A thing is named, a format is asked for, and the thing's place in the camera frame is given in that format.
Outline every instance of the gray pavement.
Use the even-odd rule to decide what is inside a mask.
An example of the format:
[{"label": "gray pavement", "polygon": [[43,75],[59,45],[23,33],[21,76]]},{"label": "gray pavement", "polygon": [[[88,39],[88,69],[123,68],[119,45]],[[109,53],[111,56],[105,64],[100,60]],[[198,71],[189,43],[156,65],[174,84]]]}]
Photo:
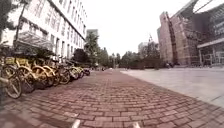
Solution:
[{"label": "gray pavement", "polygon": [[223,68],[128,70],[122,73],[224,108]]}]

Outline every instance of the bicycle wheel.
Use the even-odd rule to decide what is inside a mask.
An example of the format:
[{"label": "bicycle wheel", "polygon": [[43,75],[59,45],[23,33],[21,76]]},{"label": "bicycle wheel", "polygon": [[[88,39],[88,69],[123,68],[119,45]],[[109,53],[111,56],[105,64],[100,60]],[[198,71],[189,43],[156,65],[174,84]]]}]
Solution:
[{"label": "bicycle wheel", "polygon": [[80,72],[80,78],[83,78],[83,76],[84,76],[84,72],[81,71],[81,72]]},{"label": "bicycle wheel", "polygon": [[70,75],[74,80],[79,79],[79,73],[76,71],[75,68],[70,69]]},{"label": "bicycle wheel", "polygon": [[54,86],[58,86],[59,84],[60,84],[60,73],[58,70],[55,70]]},{"label": "bicycle wheel", "polygon": [[54,72],[52,71],[52,69],[50,69],[50,67],[48,67],[48,66],[44,66],[43,67],[44,69],[45,69],[45,71],[46,71],[46,73],[47,73],[47,77],[48,77],[48,84],[47,84],[47,86],[48,87],[52,87],[53,85],[54,85],[54,76],[55,76],[55,74],[54,74]]},{"label": "bicycle wheel", "polygon": [[13,99],[17,99],[22,95],[21,81],[16,76],[9,78],[9,84],[4,89],[7,95]]},{"label": "bicycle wheel", "polygon": [[40,67],[32,68],[33,73],[36,75],[35,85],[38,89],[44,90],[48,84],[47,73]]},{"label": "bicycle wheel", "polygon": [[17,99],[22,94],[21,81],[18,74],[16,74],[15,68],[5,65],[1,72],[3,78],[8,79],[8,84],[4,86],[7,95],[13,99]]},{"label": "bicycle wheel", "polygon": [[63,84],[63,85],[68,84],[70,81],[69,70],[62,68],[62,69],[59,69],[59,72],[60,72],[60,84]]},{"label": "bicycle wheel", "polygon": [[85,70],[84,70],[84,73],[85,73],[86,76],[90,76],[90,71],[89,71],[89,70],[86,70],[86,69],[85,69]]},{"label": "bicycle wheel", "polygon": [[27,68],[20,67],[17,70],[18,76],[22,82],[22,89],[25,93],[32,93],[35,90],[34,75]]}]

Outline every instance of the building facade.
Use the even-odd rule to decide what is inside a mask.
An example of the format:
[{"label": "building facade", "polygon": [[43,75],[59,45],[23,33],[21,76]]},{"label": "building facade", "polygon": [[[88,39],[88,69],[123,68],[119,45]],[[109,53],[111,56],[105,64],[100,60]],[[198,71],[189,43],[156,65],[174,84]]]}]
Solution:
[{"label": "building facade", "polygon": [[[84,48],[86,20],[81,0],[32,0],[22,15],[19,39],[47,40],[53,44],[51,50],[56,55],[70,58],[75,49]],[[6,34],[5,38],[13,42],[15,31]]]},{"label": "building facade", "polygon": [[158,29],[161,58],[176,65],[223,64],[223,9],[221,4],[206,12],[193,12],[199,0],[191,0],[172,17],[160,16]]}]

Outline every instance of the sky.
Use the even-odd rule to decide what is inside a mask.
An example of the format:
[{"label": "sky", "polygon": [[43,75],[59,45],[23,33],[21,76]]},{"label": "sky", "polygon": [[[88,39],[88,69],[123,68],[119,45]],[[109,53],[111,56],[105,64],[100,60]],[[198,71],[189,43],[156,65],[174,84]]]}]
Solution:
[{"label": "sky", "polygon": [[[87,29],[98,29],[99,45],[109,54],[137,52],[138,44],[152,35],[158,42],[159,16],[175,14],[190,0],[82,0],[87,12]],[[200,7],[209,0],[200,0]]]}]

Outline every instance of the red brick walkway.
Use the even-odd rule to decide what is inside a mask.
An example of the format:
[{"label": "red brick walkway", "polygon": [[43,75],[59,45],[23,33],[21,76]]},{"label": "red brick walkway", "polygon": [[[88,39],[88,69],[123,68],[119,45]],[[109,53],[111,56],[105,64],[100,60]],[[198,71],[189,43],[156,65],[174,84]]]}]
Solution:
[{"label": "red brick walkway", "polygon": [[6,100],[0,128],[224,128],[224,109],[119,72],[96,72],[70,85]]}]

